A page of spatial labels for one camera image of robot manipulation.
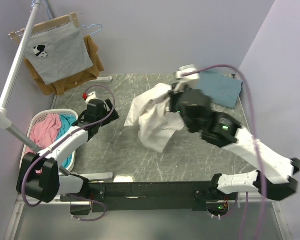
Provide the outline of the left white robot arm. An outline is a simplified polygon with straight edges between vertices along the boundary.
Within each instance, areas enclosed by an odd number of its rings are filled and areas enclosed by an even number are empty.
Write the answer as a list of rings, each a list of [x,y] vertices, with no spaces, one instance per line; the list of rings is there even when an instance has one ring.
[[[57,195],[72,194],[78,201],[90,196],[89,179],[78,174],[59,175],[63,162],[91,140],[103,126],[119,119],[114,101],[92,99],[69,131],[38,153],[27,153],[22,160],[16,190],[39,203],[49,203]]]

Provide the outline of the white coca-cola t-shirt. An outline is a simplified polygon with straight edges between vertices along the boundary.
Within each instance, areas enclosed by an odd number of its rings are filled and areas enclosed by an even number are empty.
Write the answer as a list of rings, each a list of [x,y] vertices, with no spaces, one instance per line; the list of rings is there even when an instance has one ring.
[[[139,126],[141,143],[158,153],[164,151],[175,132],[185,127],[180,114],[170,112],[170,90],[171,85],[158,83],[135,97],[124,123],[125,127]]]

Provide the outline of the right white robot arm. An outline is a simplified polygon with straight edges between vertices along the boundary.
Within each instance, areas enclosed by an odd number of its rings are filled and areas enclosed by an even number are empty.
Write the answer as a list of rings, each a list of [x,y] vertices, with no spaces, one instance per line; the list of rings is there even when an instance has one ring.
[[[212,99],[186,85],[172,85],[168,91],[169,110],[178,113],[190,133],[200,133],[206,143],[237,155],[255,170],[241,174],[215,174],[209,187],[212,198],[247,192],[282,201],[298,189],[294,174],[300,171],[298,158],[287,158],[270,149],[227,113],[214,111]]]

